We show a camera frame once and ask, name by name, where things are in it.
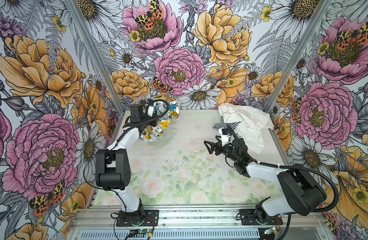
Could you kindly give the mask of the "colourful patterned cloth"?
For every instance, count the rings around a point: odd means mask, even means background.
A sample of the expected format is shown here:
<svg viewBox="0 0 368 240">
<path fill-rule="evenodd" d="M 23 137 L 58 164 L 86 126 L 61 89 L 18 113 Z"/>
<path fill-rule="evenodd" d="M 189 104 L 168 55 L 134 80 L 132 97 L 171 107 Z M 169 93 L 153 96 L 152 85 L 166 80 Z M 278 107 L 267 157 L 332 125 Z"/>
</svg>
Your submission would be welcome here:
<svg viewBox="0 0 368 240">
<path fill-rule="evenodd" d="M 162 138 L 163 132 L 171 123 L 171 120 L 178 120 L 181 117 L 178 101 L 162 95 L 154 99 L 148 99 L 146 107 L 150 117 L 160 116 L 160 118 L 155 120 L 155 126 L 148 125 L 142 131 L 140 138 L 145 142 L 154 142 Z"/>
</svg>

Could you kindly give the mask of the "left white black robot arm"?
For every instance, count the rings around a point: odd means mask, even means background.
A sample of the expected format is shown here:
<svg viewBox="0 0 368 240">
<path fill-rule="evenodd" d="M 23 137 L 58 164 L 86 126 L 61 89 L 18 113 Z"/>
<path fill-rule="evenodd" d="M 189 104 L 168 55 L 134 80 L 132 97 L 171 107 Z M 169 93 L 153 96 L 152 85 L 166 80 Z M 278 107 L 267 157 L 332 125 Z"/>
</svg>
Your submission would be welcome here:
<svg viewBox="0 0 368 240">
<path fill-rule="evenodd" d="M 143 221 L 145 214 L 141 199 L 129 186 L 131 166 L 128 150 L 139 139 L 148 120 L 150 117 L 146 106 L 132 105 L 121 135 L 107 149 L 100 150 L 95 159 L 96 185 L 113 194 L 122 206 L 119 218 L 133 224 Z"/>
</svg>

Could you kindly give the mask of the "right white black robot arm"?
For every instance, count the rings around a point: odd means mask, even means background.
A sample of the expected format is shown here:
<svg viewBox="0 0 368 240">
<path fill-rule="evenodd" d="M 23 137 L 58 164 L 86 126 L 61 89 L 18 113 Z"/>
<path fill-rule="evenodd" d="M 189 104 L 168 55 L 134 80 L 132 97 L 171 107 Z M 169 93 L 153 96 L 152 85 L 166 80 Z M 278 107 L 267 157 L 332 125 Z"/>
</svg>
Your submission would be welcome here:
<svg viewBox="0 0 368 240">
<path fill-rule="evenodd" d="M 261 179 L 280 185 L 282 196 L 259 202 L 247 219 L 264 225 L 281 214 L 299 214 L 306 216 L 317 210 L 326 200 L 326 193 L 312 176 L 312 170 L 301 165 L 282 166 L 255 160 L 241 144 L 241 139 L 223 145 L 219 136 L 217 142 L 204 141 L 208 152 L 216 156 L 224 155 L 233 161 L 233 167 L 247 178 Z"/>
</svg>

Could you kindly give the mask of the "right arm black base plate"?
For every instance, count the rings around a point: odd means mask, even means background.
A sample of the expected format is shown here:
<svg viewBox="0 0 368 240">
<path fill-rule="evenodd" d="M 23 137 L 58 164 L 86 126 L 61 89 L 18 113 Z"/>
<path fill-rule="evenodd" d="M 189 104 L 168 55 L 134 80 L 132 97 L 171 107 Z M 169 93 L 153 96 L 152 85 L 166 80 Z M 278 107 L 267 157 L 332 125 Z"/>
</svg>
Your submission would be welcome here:
<svg viewBox="0 0 368 240">
<path fill-rule="evenodd" d="M 283 224 L 280 215 L 270 217 L 258 209 L 240 209 L 235 219 L 241 221 L 243 226 L 280 226 Z"/>
</svg>

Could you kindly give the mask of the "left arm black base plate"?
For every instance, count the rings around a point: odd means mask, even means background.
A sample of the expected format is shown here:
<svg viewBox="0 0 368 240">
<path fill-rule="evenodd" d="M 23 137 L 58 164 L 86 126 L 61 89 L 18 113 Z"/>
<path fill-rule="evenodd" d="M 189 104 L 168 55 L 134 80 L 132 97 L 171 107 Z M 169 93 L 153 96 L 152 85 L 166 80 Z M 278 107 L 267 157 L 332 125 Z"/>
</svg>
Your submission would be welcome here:
<svg viewBox="0 0 368 240">
<path fill-rule="evenodd" d="M 159 222 L 159 210 L 144 210 L 143 213 L 119 212 L 116 217 L 116 227 L 156 227 Z"/>
</svg>

